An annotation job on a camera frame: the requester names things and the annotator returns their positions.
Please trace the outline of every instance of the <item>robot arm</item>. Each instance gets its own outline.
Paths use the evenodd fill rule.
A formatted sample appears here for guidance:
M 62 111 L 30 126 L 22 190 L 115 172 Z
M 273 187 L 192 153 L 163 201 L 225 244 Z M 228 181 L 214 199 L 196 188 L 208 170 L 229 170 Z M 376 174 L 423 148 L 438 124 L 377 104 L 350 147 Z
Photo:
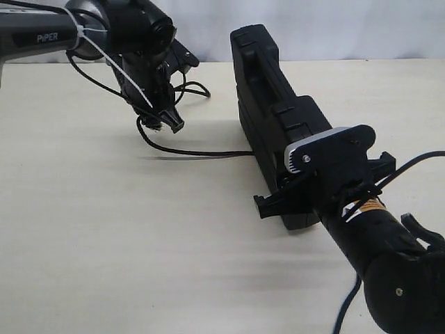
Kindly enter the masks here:
M 170 78 L 176 71 L 186 74 L 199 61 L 175 39 L 171 18 L 148 0 L 70 0 L 66 8 L 87 28 L 85 35 L 144 92 L 145 98 L 113 68 L 123 98 L 145 126 L 159 129 L 165 123 L 178 132 L 184 121 L 175 107 Z M 63 8 L 59 13 L 0 10 L 0 79 L 6 61 L 63 50 L 89 61 L 103 56 L 86 39 L 78 38 L 73 19 Z

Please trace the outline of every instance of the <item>screw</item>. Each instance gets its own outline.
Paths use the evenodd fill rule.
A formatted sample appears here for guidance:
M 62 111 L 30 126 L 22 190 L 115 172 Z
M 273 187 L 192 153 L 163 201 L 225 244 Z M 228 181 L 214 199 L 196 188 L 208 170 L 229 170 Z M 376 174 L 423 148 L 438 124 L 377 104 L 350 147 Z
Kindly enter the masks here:
M 305 155 L 302 156 L 301 160 L 302 160 L 305 164 L 307 164 L 307 163 L 311 162 L 311 157 L 310 157 L 309 155 L 305 154 Z

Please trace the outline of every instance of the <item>black case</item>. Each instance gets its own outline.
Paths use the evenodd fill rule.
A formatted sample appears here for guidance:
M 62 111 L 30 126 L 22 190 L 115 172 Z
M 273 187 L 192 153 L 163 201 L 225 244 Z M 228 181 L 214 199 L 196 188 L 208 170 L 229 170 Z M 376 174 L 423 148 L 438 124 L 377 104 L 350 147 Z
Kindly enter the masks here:
M 310 96 L 297 96 L 280 69 L 279 50 L 262 24 L 230 34 L 241 125 L 271 193 L 290 177 L 287 145 L 331 129 Z M 296 201 L 304 200 L 296 196 Z M 319 222 L 313 213 L 281 216 L 287 230 Z

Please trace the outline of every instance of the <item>table surface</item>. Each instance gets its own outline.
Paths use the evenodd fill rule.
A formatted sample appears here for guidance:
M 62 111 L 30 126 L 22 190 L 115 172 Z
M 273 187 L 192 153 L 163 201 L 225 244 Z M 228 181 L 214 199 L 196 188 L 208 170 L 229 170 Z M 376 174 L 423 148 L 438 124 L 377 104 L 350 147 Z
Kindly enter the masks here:
M 83 65 L 116 88 L 104 64 Z M 445 61 L 283 63 L 333 126 L 368 124 L 370 151 L 402 164 L 444 149 Z M 194 150 L 249 149 L 232 64 L 188 78 L 186 126 L 151 134 Z M 69 65 L 7 65 L 0 90 L 0 332 L 331 333 L 355 274 L 321 224 L 261 220 L 268 190 L 252 157 L 188 159 L 148 147 L 135 115 Z M 382 199 L 445 233 L 443 161 L 418 165 Z M 342 333 L 381 333 L 360 292 Z

